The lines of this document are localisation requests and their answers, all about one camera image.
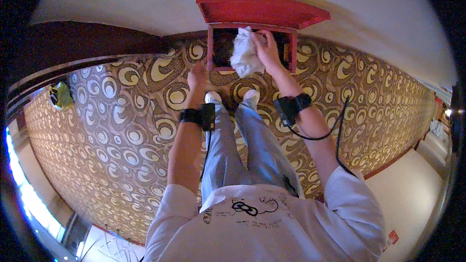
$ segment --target light blue jeans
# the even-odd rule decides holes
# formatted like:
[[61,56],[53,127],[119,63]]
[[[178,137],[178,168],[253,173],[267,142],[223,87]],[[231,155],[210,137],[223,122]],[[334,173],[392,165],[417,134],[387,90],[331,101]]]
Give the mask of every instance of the light blue jeans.
[[271,184],[287,189],[291,195],[302,195],[302,187],[275,135],[257,113],[255,103],[241,102],[236,122],[248,146],[248,168],[243,166],[236,149],[234,124],[228,111],[215,104],[215,131],[212,132],[206,168],[202,177],[202,202],[214,191],[228,185]]

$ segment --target yellow-green bag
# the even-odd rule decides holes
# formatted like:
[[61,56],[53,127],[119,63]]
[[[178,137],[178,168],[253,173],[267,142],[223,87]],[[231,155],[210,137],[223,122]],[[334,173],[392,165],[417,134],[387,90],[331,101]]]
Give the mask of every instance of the yellow-green bag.
[[57,109],[68,109],[73,106],[73,98],[66,83],[60,81],[57,85],[50,87],[50,100]]

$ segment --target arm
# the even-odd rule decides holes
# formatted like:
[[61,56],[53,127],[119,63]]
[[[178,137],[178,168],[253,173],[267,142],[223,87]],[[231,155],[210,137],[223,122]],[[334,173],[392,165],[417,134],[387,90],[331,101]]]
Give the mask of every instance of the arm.
[[[295,97],[304,91],[282,66],[278,58],[275,40],[270,32],[260,31],[267,40],[261,44],[255,35],[253,41],[257,47],[260,61],[266,71],[277,83],[283,96]],[[296,123],[301,134],[320,137],[329,132],[327,122],[320,110],[314,105],[302,110]],[[304,140],[317,168],[324,188],[328,209],[323,211],[322,226],[340,247],[355,261],[377,261],[384,245],[383,214],[375,196],[362,181],[346,173],[338,165],[335,157],[335,141],[331,136],[319,140]]]
[[[277,83],[278,89],[282,95],[295,97],[303,93],[303,89],[282,66],[282,63],[280,63],[277,43],[271,32],[260,31],[259,33],[266,38],[267,45],[265,46],[262,44],[257,36],[253,34],[253,41],[257,47],[257,55],[260,61],[265,65],[266,71]],[[329,132],[327,122],[323,118],[321,111],[315,105],[311,105],[302,110],[299,113],[296,124],[301,134],[305,136],[320,137]],[[320,141],[304,140],[304,143],[316,164],[322,187],[325,189],[330,175],[339,166],[335,158],[335,141],[329,136]]]
[[[188,74],[190,93],[185,108],[199,109],[204,103],[207,76],[206,67],[201,62],[197,62]],[[194,195],[198,194],[201,144],[202,129],[197,124],[189,122],[179,124],[172,156],[168,161],[167,184],[182,185]]]
[[[207,82],[205,66],[197,62],[188,73],[190,93],[185,108],[199,109],[204,102]],[[146,237],[144,261],[160,257],[178,229],[197,216],[196,196],[199,188],[201,128],[181,123],[168,161],[168,182]]]

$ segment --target patterned carpet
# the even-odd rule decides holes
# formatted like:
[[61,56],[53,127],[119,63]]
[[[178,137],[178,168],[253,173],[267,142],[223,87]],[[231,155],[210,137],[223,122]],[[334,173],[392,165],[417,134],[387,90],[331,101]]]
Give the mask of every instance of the patterned carpet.
[[[430,90],[354,49],[308,37],[300,37],[298,46],[294,77],[329,125],[346,96],[351,97],[340,147],[349,167],[370,173],[422,137],[434,106]],[[55,110],[46,90],[27,105],[26,123],[38,160],[78,214],[144,242],[166,187],[178,112],[189,93],[187,73],[206,54],[206,38],[186,39],[166,55],[72,73],[72,109]],[[280,124],[272,104],[279,95],[272,78],[210,74],[209,89],[229,91],[236,101],[250,88],[260,90],[259,113],[297,170],[306,197],[321,195],[304,143]],[[235,132],[246,164],[247,147],[237,127]]]

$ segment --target window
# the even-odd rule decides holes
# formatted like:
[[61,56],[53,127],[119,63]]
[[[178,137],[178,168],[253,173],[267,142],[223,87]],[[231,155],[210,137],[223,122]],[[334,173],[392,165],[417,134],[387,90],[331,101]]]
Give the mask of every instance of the window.
[[27,181],[21,169],[18,156],[13,148],[13,141],[7,128],[8,154],[10,155],[10,169],[16,184],[21,192],[21,200],[24,204],[24,211],[29,218],[31,215],[58,241],[61,242],[65,228],[51,215],[45,204],[37,196],[37,193]]

